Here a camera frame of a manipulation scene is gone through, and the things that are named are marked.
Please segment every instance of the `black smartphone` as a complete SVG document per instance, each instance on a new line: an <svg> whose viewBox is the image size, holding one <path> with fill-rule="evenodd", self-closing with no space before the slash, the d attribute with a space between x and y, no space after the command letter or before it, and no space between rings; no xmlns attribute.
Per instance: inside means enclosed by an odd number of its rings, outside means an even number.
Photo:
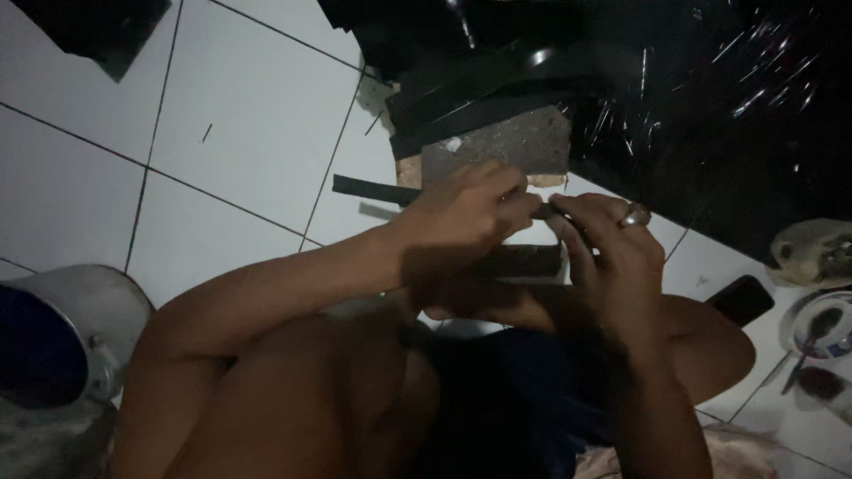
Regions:
<svg viewBox="0 0 852 479"><path fill-rule="evenodd" d="M754 276L743 276L706 301L739 327L774 308L775 300Z"/></svg>

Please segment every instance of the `ring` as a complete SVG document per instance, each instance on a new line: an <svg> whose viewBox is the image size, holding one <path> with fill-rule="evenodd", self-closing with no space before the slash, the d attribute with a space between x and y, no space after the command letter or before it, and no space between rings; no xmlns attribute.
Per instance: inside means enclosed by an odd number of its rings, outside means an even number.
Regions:
<svg viewBox="0 0 852 479"><path fill-rule="evenodd" d="M621 228L628 226L647 226L651 222L651 210L639 203L630 203L627 206L627 214L619 222Z"/></svg>

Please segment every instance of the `cloth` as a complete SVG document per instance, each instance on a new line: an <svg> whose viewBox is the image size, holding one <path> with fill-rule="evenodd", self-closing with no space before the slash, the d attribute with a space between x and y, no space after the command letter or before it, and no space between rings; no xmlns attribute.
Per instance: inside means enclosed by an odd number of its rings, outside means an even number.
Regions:
<svg viewBox="0 0 852 479"><path fill-rule="evenodd" d="M508 329L436 339L440 409L415 464L422 477L574 477L589 446L611 446L607 374L593 343Z"/></svg>

